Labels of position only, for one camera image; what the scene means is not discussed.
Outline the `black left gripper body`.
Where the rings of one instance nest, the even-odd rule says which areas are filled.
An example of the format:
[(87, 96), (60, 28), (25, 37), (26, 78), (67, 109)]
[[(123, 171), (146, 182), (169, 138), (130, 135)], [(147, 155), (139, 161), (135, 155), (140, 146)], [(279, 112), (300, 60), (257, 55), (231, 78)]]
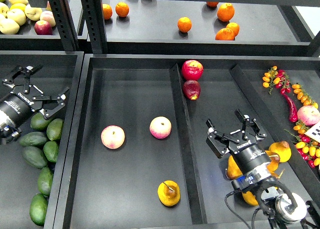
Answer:
[(0, 128), (20, 127), (34, 112), (42, 109), (42, 103), (33, 100), (42, 95), (37, 87), (30, 87), (29, 93), (23, 87), (15, 87), (0, 100)]

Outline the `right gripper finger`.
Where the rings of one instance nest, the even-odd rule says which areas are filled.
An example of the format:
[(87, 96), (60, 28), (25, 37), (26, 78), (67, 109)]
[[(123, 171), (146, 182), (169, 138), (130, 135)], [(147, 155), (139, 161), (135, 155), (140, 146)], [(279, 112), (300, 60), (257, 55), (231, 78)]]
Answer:
[(238, 152), (236, 149), (238, 140), (235, 137), (216, 130), (209, 118), (206, 120), (206, 125), (208, 127), (206, 143), (217, 158), (220, 159), (227, 153), (236, 154)]
[(242, 123), (241, 138), (244, 141), (248, 141), (251, 138), (255, 138), (256, 141), (262, 141), (267, 137), (266, 131), (256, 118), (251, 118), (249, 115), (242, 113), (240, 109), (236, 109), (234, 114)]

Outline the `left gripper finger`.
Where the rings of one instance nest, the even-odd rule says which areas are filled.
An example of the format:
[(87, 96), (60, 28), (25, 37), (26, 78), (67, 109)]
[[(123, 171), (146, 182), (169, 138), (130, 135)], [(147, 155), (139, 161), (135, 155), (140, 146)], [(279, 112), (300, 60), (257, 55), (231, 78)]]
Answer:
[(45, 120), (53, 118), (65, 106), (66, 94), (70, 90), (67, 86), (58, 95), (33, 95), (31, 101), (35, 112), (40, 112)]
[(16, 84), (14, 80), (19, 77), (23, 76), (23, 84), (22, 84), (22, 89), (24, 93), (29, 93), (30, 92), (30, 79), (31, 75), (34, 75), (37, 71), (41, 70), (43, 66), (36, 65), (36, 66), (27, 66), (27, 67), (22, 67), (20, 65), (17, 65), (14, 69), (12, 69), (3, 79), (2, 79), (2, 84), (14, 89), (18, 86), (21, 86), (20, 84)]

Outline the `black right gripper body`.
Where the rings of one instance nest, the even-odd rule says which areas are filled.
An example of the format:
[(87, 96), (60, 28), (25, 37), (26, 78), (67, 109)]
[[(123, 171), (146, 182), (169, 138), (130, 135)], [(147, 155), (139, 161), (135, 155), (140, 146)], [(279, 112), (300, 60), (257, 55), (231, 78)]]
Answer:
[(228, 143), (228, 149), (243, 175), (248, 174), (259, 166), (271, 163), (263, 147), (260, 146), (264, 138), (249, 137), (248, 140), (236, 139)]

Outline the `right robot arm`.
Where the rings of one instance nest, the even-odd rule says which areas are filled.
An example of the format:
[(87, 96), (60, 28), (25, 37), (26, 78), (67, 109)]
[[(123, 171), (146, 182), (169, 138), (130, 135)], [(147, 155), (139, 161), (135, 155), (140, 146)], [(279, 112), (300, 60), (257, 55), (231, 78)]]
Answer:
[(210, 119), (206, 121), (208, 146), (218, 158), (231, 154), (241, 172), (231, 181), (231, 195), (251, 192), (258, 203), (255, 211), (267, 216), (272, 229), (285, 229), (295, 223), (304, 229), (318, 229), (318, 206), (291, 192), (268, 170), (271, 159), (259, 145), (267, 136), (261, 124), (238, 109), (234, 113), (242, 128), (230, 133), (218, 131)]

